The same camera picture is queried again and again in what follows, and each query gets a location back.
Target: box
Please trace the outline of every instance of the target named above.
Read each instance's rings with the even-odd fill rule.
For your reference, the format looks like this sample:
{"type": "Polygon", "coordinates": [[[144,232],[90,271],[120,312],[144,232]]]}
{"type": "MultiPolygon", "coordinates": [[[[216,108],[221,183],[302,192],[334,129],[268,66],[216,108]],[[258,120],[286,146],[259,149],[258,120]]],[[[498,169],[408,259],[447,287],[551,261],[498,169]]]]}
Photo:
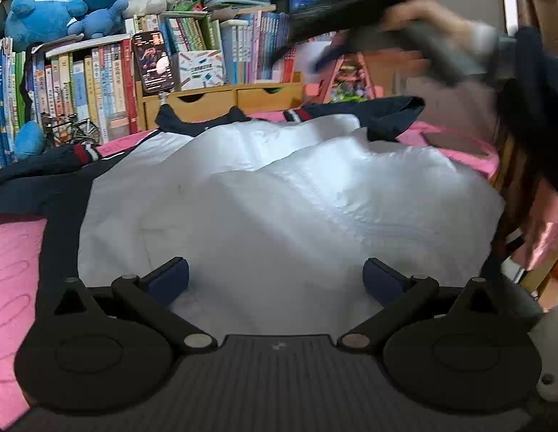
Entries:
{"type": "Polygon", "coordinates": [[[225,83],[220,50],[180,51],[173,55],[172,60],[179,76],[180,91],[222,86],[225,83]]]}

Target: pink blanket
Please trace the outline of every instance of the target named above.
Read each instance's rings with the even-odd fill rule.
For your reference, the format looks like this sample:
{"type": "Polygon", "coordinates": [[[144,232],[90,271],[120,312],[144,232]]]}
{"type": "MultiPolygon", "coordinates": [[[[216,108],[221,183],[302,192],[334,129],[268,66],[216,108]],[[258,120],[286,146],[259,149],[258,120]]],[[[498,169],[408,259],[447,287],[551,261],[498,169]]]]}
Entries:
{"type": "Polygon", "coordinates": [[[0,427],[28,406],[13,374],[15,353],[35,320],[39,252],[46,220],[0,223],[0,427]]]}

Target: red book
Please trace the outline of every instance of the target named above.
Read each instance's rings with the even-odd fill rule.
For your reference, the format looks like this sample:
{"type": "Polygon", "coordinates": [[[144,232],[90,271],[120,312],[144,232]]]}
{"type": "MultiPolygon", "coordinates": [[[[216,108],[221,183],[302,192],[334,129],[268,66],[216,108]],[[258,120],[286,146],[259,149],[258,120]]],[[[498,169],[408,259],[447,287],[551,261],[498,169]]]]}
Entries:
{"type": "Polygon", "coordinates": [[[123,52],[123,83],[125,84],[125,98],[127,100],[127,117],[129,119],[129,133],[139,133],[137,126],[137,105],[135,102],[133,71],[131,70],[131,39],[125,39],[121,44],[123,52]]]}
{"type": "Polygon", "coordinates": [[[293,75],[295,74],[295,53],[296,48],[293,47],[285,55],[285,60],[283,63],[283,82],[292,83],[293,75]]]}

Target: hand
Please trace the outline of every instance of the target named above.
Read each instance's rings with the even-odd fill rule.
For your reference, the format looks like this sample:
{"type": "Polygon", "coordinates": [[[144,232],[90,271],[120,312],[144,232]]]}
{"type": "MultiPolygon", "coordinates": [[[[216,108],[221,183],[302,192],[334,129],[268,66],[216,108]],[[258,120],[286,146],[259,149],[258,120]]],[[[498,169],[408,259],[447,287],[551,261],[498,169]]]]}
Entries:
{"type": "MultiPolygon", "coordinates": [[[[461,48],[467,49],[471,43],[473,23],[432,0],[413,0],[392,6],[383,17],[382,28],[398,30],[414,19],[429,22],[461,48]]],[[[401,49],[372,51],[366,53],[365,57],[368,64],[388,65],[393,71],[412,77],[423,75],[429,64],[418,51],[401,49]]]]}

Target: green book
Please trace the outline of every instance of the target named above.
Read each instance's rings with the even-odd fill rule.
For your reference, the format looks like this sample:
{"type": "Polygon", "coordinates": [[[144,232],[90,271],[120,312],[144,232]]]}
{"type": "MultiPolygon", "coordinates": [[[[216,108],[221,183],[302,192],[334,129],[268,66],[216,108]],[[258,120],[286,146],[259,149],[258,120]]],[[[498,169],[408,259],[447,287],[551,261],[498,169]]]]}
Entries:
{"type": "Polygon", "coordinates": [[[23,80],[25,69],[25,52],[21,51],[15,54],[15,99],[17,102],[17,117],[19,128],[25,125],[25,102],[19,86],[23,80]]]}

